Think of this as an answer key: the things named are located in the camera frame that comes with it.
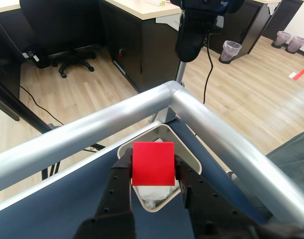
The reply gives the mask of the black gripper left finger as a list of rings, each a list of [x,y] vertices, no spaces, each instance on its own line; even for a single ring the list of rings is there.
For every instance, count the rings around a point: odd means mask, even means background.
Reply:
[[[130,178],[133,149],[110,169],[95,215],[81,223],[75,239],[134,239],[135,219],[131,207]]]

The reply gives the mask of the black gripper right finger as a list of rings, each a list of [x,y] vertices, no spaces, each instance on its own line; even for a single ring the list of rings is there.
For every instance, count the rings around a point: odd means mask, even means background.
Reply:
[[[259,239],[258,224],[237,210],[182,158],[175,156],[175,176],[196,239]]]

